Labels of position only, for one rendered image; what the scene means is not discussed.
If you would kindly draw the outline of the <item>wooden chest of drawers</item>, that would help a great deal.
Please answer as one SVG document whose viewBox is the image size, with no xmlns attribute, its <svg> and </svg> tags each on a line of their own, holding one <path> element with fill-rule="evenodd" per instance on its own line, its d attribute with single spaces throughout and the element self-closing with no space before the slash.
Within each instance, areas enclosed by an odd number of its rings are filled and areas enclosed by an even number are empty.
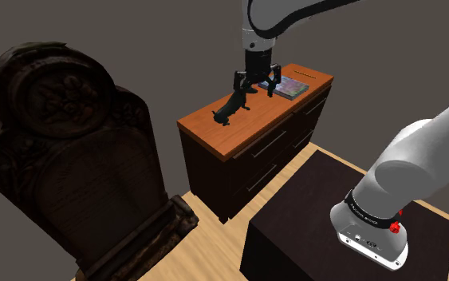
<svg viewBox="0 0 449 281">
<path fill-rule="evenodd" d="M 282 75 L 309 89 L 294 100 L 258 89 L 223 126 L 224 97 L 178 120 L 191 192 L 222 224 L 234 218 L 310 141 L 333 76 L 289 64 Z"/>
</svg>

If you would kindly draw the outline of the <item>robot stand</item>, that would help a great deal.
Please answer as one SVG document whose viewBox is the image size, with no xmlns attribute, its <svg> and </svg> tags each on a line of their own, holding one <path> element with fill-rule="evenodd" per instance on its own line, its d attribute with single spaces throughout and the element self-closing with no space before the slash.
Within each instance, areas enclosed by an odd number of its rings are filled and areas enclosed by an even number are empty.
<svg viewBox="0 0 449 281">
<path fill-rule="evenodd" d="M 250 220 L 240 271 L 248 281 L 447 281 L 449 220 L 404 208 L 405 264 L 389 271 L 343 245 L 329 213 L 362 173 L 316 151 Z"/>
</svg>

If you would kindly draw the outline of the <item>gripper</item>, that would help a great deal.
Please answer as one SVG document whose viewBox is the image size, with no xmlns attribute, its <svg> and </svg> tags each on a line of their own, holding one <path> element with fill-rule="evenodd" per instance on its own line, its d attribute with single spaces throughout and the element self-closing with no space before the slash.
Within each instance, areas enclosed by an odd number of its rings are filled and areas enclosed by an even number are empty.
<svg viewBox="0 0 449 281">
<path fill-rule="evenodd" d="M 272 97 L 278 84 L 282 82 L 282 67 L 271 65 L 272 49 L 263 51 L 245 50 L 245 71 L 234 72 L 234 91 L 239 93 L 257 93 L 253 87 L 266 79 L 268 82 L 267 95 Z"/>
</svg>

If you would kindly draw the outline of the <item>colourful book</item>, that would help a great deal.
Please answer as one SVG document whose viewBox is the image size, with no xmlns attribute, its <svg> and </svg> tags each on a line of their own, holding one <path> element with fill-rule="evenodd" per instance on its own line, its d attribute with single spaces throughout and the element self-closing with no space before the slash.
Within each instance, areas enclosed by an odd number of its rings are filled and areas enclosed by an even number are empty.
<svg viewBox="0 0 449 281">
<path fill-rule="evenodd" d="M 259 82 L 258 86 L 267 91 L 268 82 L 267 81 Z M 282 82 L 276 86 L 274 94 L 292 101 L 296 99 L 299 95 L 306 92 L 308 89 L 309 89 L 308 84 L 294 80 L 293 78 L 290 77 L 282 76 Z"/>
</svg>

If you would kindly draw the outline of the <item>black dog figure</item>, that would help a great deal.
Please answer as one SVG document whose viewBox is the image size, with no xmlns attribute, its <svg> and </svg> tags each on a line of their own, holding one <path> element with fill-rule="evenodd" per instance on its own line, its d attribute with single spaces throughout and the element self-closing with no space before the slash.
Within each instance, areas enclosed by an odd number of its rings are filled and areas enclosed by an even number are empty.
<svg viewBox="0 0 449 281">
<path fill-rule="evenodd" d="M 235 90 L 226 104 L 220 108 L 217 112 L 213 111 L 214 121 L 222 124 L 223 126 L 229 125 L 229 116 L 235 114 L 240 108 L 250 110 L 246 106 L 246 95 L 248 93 L 257 93 L 258 91 L 249 87 L 247 89 Z"/>
</svg>

